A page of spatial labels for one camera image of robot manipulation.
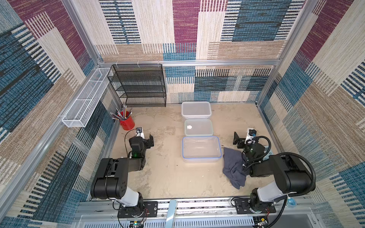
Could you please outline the grey cleaning cloth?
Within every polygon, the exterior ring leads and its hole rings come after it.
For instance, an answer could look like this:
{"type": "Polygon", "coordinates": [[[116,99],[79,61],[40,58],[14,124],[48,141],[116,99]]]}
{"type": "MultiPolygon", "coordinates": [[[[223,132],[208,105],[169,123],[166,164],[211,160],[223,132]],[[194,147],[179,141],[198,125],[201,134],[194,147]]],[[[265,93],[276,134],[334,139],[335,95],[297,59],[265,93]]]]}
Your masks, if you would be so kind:
{"type": "Polygon", "coordinates": [[[236,189],[245,186],[247,174],[242,171],[243,158],[242,152],[224,147],[224,167],[223,174],[229,179],[232,186],[236,189]]]}

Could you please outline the blue-rimmed clear lunch box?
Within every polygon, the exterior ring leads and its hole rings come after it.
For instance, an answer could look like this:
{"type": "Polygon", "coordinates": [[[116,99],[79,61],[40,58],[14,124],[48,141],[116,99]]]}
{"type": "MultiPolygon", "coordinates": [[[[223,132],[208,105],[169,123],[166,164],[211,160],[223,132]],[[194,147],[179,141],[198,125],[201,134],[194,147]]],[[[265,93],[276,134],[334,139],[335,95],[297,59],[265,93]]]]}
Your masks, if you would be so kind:
{"type": "Polygon", "coordinates": [[[220,140],[216,136],[194,136],[182,139],[182,158],[186,162],[216,162],[222,158],[220,140]]]}

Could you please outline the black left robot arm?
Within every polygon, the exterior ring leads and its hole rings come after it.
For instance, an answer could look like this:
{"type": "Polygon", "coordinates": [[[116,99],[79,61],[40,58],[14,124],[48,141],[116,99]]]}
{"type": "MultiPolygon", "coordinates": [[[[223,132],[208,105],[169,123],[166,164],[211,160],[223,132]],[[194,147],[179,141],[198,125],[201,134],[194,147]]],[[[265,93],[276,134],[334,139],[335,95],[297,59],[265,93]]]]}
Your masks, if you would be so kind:
{"type": "Polygon", "coordinates": [[[148,139],[134,136],[129,139],[132,151],[125,158],[104,158],[101,160],[91,184],[92,198],[112,200],[119,203],[119,218],[141,218],[148,216],[140,192],[128,187],[128,174],[143,170],[146,150],[154,146],[152,135],[148,139]]]}

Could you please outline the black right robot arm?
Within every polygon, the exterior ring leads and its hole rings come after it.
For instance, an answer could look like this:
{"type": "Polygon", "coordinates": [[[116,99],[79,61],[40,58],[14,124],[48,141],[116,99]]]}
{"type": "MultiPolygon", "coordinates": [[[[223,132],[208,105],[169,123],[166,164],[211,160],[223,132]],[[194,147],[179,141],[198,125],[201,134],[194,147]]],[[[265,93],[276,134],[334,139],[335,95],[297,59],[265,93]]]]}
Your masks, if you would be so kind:
{"type": "Polygon", "coordinates": [[[252,190],[249,197],[233,198],[238,214],[275,213],[274,203],[306,195],[316,187],[316,173],[310,162],[295,153],[270,154],[272,143],[248,129],[240,138],[234,133],[233,144],[242,149],[242,171],[250,177],[273,176],[274,181],[252,190]]]}

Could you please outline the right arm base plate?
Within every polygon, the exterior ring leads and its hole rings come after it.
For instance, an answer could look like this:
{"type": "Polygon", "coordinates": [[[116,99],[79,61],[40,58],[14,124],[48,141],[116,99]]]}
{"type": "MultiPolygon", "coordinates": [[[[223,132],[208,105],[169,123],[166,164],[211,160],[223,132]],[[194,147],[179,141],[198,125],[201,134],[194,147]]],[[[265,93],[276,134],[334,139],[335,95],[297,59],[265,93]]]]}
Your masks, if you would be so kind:
{"type": "Polygon", "coordinates": [[[250,198],[234,197],[231,199],[232,206],[237,214],[271,214],[276,213],[274,203],[254,201],[250,198]]]}

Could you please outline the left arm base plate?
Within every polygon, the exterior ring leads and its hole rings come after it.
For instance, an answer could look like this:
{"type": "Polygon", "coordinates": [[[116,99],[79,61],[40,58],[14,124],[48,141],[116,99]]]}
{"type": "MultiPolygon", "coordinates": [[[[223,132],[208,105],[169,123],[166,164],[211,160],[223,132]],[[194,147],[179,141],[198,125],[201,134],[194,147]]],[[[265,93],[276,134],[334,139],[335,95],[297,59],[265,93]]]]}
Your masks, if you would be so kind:
{"type": "Polygon", "coordinates": [[[127,218],[155,218],[157,217],[158,202],[157,201],[144,201],[138,203],[134,207],[123,207],[119,206],[117,217],[119,219],[127,218]]]}

